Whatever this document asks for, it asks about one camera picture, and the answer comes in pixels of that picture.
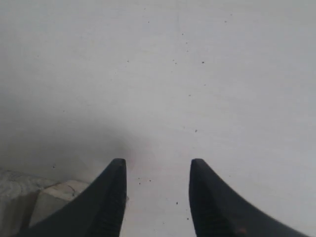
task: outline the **white wall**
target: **white wall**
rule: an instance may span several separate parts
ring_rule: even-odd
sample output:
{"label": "white wall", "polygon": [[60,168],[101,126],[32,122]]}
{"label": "white wall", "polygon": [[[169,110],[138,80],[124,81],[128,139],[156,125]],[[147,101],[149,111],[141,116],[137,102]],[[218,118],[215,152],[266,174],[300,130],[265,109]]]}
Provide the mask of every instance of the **white wall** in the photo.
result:
{"label": "white wall", "polygon": [[191,237],[190,160],[203,158],[251,203],[316,235],[315,9],[2,0],[0,165],[91,181],[126,158],[122,236]]}

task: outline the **white floor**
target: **white floor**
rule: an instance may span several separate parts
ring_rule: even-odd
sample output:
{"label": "white floor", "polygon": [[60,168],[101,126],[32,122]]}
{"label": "white floor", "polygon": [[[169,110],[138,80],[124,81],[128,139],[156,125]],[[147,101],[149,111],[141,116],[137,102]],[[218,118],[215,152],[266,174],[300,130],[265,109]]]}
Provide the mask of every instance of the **white floor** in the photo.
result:
{"label": "white floor", "polygon": [[190,160],[203,158],[316,236],[315,10],[313,0],[2,0],[0,166],[91,181],[126,158],[121,235],[192,237]]}

